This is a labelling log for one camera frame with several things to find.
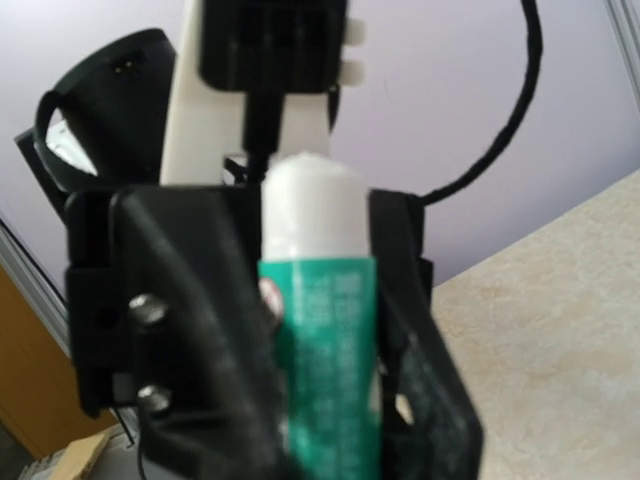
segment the beige marble surface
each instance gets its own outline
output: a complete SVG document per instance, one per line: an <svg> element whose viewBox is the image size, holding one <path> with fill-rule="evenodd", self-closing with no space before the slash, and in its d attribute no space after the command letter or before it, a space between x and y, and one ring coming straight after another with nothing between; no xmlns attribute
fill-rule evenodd
<svg viewBox="0 0 640 480"><path fill-rule="evenodd" d="M640 172L438 287L482 480L640 480Z"/></svg>

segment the glue stick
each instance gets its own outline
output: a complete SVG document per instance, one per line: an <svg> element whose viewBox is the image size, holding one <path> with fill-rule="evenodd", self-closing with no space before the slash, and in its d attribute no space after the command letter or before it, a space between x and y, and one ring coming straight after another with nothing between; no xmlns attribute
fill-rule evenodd
<svg viewBox="0 0 640 480"><path fill-rule="evenodd" d="M379 478L376 265L368 189L344 165L303 153L262 191L260 290L276 317L284 444L303 478Z"/></svg>

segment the countertop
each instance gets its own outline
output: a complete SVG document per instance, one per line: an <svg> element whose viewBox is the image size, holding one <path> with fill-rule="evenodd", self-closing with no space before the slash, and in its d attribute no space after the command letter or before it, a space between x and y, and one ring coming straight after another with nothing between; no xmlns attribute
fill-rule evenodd
<svg viewBox="0 0 640 480"><path fill-rule="evenodd" d="M640 172L435 291L482 480L640 478Z"/></svg>

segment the white panel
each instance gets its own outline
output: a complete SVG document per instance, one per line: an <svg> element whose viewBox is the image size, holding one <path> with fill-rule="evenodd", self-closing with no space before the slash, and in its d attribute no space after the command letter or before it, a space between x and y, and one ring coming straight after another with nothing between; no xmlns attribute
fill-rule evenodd
<svg viewBox="0 0 640 480"><path fill-rule="evenodd" d="M640 165L640 116L604 2L539 0L538 98L513 147L475 186L428 215L429 255L448 278ZM457 177L504 125L521 87L525 26L513 0L354 0L368 23L363 87L347 90L338 159L376 186L424 193ZM0 211L58 280L64 229L12 143L41 94L93 50L159 26L177 0L0 2Z"/></svg>

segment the green label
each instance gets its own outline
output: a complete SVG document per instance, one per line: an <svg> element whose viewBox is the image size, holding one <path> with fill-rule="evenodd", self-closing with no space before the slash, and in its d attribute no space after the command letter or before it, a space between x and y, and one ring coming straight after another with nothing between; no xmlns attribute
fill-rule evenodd
<svg viewBox="0 0 640 480"><path fill-rule="evenodd" d="M378 479L375 261L263 262L260 275L280 323L286 447L304 479Z"/></svg>

